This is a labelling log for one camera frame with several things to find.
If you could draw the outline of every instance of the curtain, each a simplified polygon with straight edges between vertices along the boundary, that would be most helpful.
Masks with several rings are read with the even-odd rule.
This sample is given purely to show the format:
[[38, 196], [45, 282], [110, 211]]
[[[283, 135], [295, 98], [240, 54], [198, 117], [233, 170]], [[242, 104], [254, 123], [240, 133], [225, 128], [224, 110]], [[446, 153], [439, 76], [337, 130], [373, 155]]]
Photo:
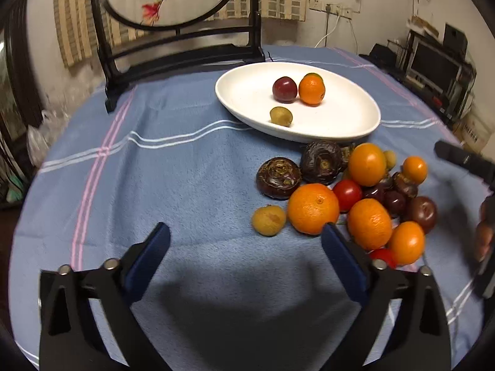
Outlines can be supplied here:
[[[260, 0], [263, 18], [304, 21], [307, 0]], [[132, 42], [147, 32], [129, 28], [114, 20], [102, 8], [103, 26], [112, 47]], [[230, 0], [208, 20], [247, 18], [249, 0]], [[97, 37], [91, 0], [54, 0], [58, 45], [66, 68], [91, 58], [96, 52]]]

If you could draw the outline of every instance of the decorative screen stand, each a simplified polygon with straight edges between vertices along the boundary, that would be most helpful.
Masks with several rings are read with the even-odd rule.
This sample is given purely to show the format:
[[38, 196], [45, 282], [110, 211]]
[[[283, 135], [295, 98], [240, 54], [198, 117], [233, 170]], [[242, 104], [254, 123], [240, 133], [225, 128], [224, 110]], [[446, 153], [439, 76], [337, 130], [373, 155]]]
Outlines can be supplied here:
[[[106, 110], [113, 112], [120, 95], [140, 79], [166, 73], [188, 66], [197, 66], [221, 61], [264, 61], [261, 49], [261, 15], [259, 0], [249, 2], [249, 19], [246, 26], [206, 28], [184, 33], [184, 28], [201, 22], [219, 11], [230, 0], [91, 0], [93, 18], [98, 39], [98, 58], [106, 77]], [[103, 7], [116, 21], [126, 26], [148, 32], [174, 31], [175, 35], [165, 36], [138, 46], [114, 53], [105, 35], [101, 16]], [[152, 47], [230, 33], [247, 33], [244, 46], [234, 44], [211, 45], [207, 47], [165, 55], [153, 60], [130, 66], [125, 72], [117, 69], [115, 60]]]

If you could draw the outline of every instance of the pile of fruit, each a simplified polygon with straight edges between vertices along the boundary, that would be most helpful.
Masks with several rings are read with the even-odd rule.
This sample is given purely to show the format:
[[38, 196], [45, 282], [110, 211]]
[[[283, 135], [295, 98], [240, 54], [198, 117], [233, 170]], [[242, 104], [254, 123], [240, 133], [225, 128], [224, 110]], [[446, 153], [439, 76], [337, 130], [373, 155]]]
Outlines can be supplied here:
[[[282, 76], [272, 86], [275, 100], [281, 103], [292, 103], [298, 96], [308, 106], [318, 106], [325, 97], [323, 78], [316, 73], [306, 74], [298, 85], [289, 76]], [[270, 111], [273, 124], [288, 127], [292, 123], [291, 111], [282, 106], [276, 106]]]
[[[418, 196], [428, 175], [425, 161], [410, 156], [400, 172], [390, 176], [395, 165], [394, 152], [372, 143], [342, 148], [331, 141], [306, 146], [299, 166], [287, 158], [270, 159], [258, 170], [257, 188], [273, 199], [288, 199], [287, 209], [259, 208], [252, 225], [270, 237], [288, 218], [298, 232], [319, 235], [326, 223], [336, 223], [346, 213], [350, 235], [373, 259], [391, 267], [412, 264], [424, 252], [437, 207], [430, 198]], [[339, 173], [342, 179], [330, 188]], [[308, 184], [301, 185], [302, 180]], [[401, 222], [395, 228], [394, 218]]]

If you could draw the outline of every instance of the orange fruit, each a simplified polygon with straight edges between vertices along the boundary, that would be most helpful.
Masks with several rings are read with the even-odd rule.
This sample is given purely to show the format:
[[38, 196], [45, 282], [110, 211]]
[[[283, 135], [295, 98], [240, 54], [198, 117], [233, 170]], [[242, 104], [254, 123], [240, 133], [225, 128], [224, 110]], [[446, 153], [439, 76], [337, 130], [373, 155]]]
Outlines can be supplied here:
[[347, 228], [364, 250], [382, 248], [392, 236], [392, 219], [376, 199], [363, 199], [347, 215]]
[[419, 156], [409, 156], [402, 164], [402, 173], [415, 184], [421, 184], [428, 175], [428, 165]]
[[425, 251], [425, 233], [415, 221], [405, 221], [394, 229], [388, 248], [398, 265], [413, 264]]
[[309, 106], [321, 103], [325, 96], [325, 84], [320, 75], [309, 73], [299, 83], [299, 97]]
[[347, 168], [355, 182], [372, 187], [385, 176], [387, 159], [375, 144], [362, 143], [352, 151]]
[[301, 233], [318, 235], [323, 226], [338, 219], [340, 209], [334, 192], [323, 184], [305, 184], [296, 189], [287, 204], [287, 217]]

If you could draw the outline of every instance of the metal screw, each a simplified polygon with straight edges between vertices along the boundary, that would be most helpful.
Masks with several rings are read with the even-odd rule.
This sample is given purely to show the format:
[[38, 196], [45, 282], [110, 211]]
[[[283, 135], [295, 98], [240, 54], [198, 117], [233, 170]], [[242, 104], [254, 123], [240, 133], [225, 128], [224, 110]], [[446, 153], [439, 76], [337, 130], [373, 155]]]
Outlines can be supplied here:
[[110, 258], [103, 262], [103, 267], [109, 271], [115, 269], [117, 266], [119, 266], [119, 260], [117, 258]]
[[72, 270], [72, 268], [70, 267], [70, 265], [62, 265], [61, 267], [58, 268], [58, 273], [61, 275], [66, 275], [71, 270]]
[[431, 276], [433, 274], [432, 270], [430, 267], [423, 265], [422, 267], [419, 268], [419, 271], [421, 272], [422, 275], [424, 276]]
[[374, 259], [372, 264], [376, 269], [381, 271], [387, 268], [387, 263], [383, 259]]

